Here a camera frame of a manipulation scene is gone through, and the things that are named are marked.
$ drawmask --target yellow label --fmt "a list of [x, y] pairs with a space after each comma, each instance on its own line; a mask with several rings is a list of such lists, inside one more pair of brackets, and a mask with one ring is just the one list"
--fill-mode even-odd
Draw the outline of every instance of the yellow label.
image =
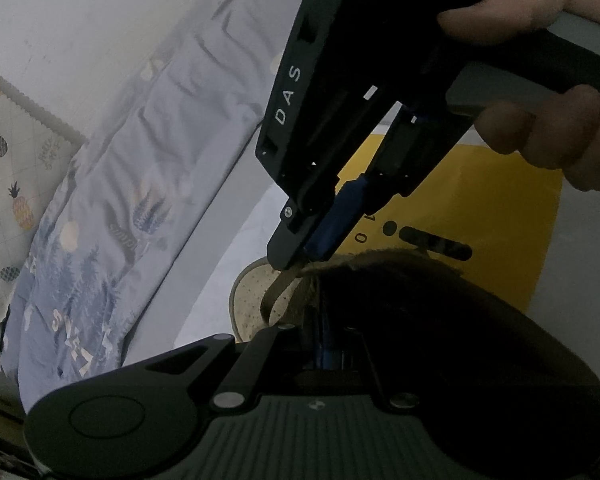
[[[341, 183], [366, 170], [382, 138], [365, 141], [340, 173]], [[473, 254], [466, 262], [429, 254], [524, 312], [542, 271], [561, 190], [559, 171], [534, 168], [517, 153], [458, 145], [411, 196], [395, 196], [363, 218], [338, 252], [413, 248], [398, 236], [405, 226], [467, 244]], [[382, 232], [389, 221], [397, 224], [391, 236]]]

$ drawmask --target metal rivet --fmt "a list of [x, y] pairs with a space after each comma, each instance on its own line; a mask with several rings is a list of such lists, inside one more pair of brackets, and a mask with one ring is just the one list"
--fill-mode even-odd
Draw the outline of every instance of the metal rivet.
[[230, 410], [244, 404], [244, 395], [238, 392], [222, 392], [214, 397], [213, 402], [218, 408]]
[[400, 393], [389, 399], [389, 404], [398, 410], [410, 410], [420, 403], [420, 398], [415, 394]]

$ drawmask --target black dot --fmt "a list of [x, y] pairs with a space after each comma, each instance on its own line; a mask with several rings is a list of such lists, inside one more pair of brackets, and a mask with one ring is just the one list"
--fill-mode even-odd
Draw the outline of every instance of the black dot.
[[385, 222], [385, 224], [382, 226], [382, 232], [386, 236], [393, 236], [393, 235], [395, 235], [395, 232], [397, 230], [398, 230], [398, 224], [395, 223], [393, 220], [389, 220], [388, 222]]

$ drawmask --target ribbed surface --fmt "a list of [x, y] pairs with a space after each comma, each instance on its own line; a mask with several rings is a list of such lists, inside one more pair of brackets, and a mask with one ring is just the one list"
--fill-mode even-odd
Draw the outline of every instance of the ribbed surface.
[[[324, 403], [316, 410], [315, 401]], [[480, 480], [445, 456], [412, 416], [366, 396], [264, 397], [250, 413], [216, 419], [194, 452], [160, 478]]]

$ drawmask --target handle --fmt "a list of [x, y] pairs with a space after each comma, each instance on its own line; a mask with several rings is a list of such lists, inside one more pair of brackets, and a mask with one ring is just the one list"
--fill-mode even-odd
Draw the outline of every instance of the handle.
[[600, 25], [562, 12], [547, 30], [475, 49], [446, 93], [449, 109], [477, 116], [496, 100], [535, 113], [547, 97], [579, 84], [600, 92]]

